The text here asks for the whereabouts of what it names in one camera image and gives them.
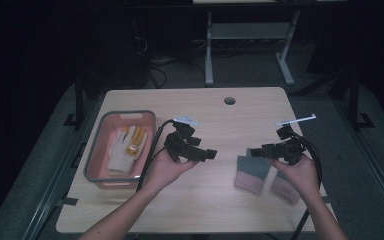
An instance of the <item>black device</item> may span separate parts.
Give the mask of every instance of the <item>black device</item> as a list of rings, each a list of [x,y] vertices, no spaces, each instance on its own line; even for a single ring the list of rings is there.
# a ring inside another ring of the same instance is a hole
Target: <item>black device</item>
[[[281,128],[276,130],[276,132],[277,135],[279,135],[280,140],[285,140],[288,138],[289,139],[281,143],[265,144],[262,145],[261,148],[251,149],[251,156],[266,158],[284,158],[288,165],[292,166],[297,164],[301,160],[301,154],[305,150],[308,150],[316,168],[317,181],[320,187],[322,182],[322,167],[320,163],[320,158],[317,154],[315,147],[304,137],[294,132],[294,130],[289,124],[283,124]],[[304,227],[304,224],[309,216],[310,213],[307,209],[304,212],[304,215],[302,216],[297,228],[295,229],[291,240],[298,239],[298,236],[301,233],[301,230]]]
[[[217,154],[216,150],[203,150],[197,148],[197,146],[199,146],[201,143],[201,139],[192,137],[195,129],[189,126],[189,124],[176,122],[173,119],[167,120],[158,128],[155,137],[152,140],[151,148],[149,149],[148,157],[146,158],[145,164],[143,166],[136,191],[139,191],[139,189],[142,188],[146,172],[148,171],[149,165],[155,157],[154,152],[155,147],[157,146],[157,142],[160,139],[165,125],[169,123],[173,124],[173,127],[176,129],[176,131],[167,134],[164,147],[167,149],[170,157],[174,161],[176,161],[179,157],[184,157],[191,161],[204,162],[206,159],[214,159]]]
[[[191,126],[174,122],[173,127],[176,128],[176,131],[169,133],[164,142],[164,146],[173,160],[184,157],[192,161],[205,162],[206,159],[215,158],[216,150],[197,148],[201,143],[201,139],[192,137],[195,129]]]
[[[251,149],[252,157],[283,158],[288,165],[295,165],[301,159],[301,154],[306,150],[300,138],[292,134],[293,130],[289,124],[278,129],[277,134],[281,140],[290,138],[281,143],[262,145],[261,148]]]

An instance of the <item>wrist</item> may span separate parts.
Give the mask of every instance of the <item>wrist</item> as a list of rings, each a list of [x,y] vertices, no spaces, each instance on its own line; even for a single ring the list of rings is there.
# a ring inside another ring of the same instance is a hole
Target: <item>wrist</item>
[[[306,203],[312,203],[312,202],[318,202],[318,201],[323,201],[322,196],[320,195],[320,192],[312,192],[312,193],[304,193],[301,194],[302,200]]]
[[[150,185],[145,185],[139,191],[145,193],[149,197],[155,198],[158,195],[158,193],[160,193],[161,189],[150,186]]]

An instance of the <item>pink box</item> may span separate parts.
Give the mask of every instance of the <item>pink box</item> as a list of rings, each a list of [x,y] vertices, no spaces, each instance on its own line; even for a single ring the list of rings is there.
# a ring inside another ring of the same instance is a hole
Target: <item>pink box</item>
[[[85,178],[105,189],[136,188],[154,138],[155,124],[155,114],[148,110],[108,112],[102,116],[83,170]],[[108,151],[111,143],[116,138],[118,129],[131,126],[146,129],[148,136],[145,145],[134,161],[129,174],[110,175],[108,172],[110,158]]]

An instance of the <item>forearm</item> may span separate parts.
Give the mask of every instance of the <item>forearm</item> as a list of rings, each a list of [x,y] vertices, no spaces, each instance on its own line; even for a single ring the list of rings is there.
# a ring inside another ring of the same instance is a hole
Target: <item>forearm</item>
[[[158,191],[141,189],[121,206],[101,219],[80,239],[123,239]]]
[[[327,208],[321,196],[315,196],[312,199],[304,200],[319,239],[347,239],[333,214]]]

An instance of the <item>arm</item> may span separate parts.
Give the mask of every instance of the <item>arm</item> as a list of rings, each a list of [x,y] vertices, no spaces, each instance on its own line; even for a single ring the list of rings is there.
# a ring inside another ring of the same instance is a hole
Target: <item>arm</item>
[[[324,203],[317,183],[317,173],[313,161],[302,155],[294,166],[270,159],[273,167],[282,171],[299,192],[307,205],[319,239],[347,239],[338,222]]]
[[[123,239],[158,193],[197,163],[195,161],[175,163],[166,150],[162,151],[153,160],[142,188],[93,225],[80,239]]]

